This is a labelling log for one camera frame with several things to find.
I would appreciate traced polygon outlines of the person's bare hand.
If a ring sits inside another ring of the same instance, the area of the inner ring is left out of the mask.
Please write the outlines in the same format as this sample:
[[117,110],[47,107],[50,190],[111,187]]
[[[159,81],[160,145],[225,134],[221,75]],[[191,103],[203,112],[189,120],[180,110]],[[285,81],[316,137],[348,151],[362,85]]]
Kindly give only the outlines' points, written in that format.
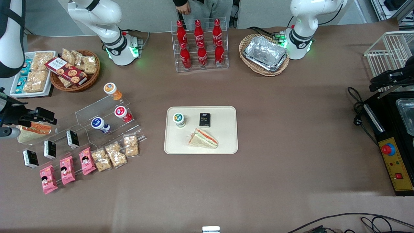
[[188,1],[186,1],[185,4],[176,6],[176,9],[182,15],[189,15],[191,13],[191,7]]

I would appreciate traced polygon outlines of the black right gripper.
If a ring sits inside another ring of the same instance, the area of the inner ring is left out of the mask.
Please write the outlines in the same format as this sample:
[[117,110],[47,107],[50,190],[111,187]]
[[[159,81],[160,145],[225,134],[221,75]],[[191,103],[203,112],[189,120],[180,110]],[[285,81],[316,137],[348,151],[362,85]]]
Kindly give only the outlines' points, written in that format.
[[57,125],[55,113],[44,108],[27,109],[27,102],[21,102],[11,97],[1,97],[1,126],[21,125],[31,127],[31,122],[43,122]]

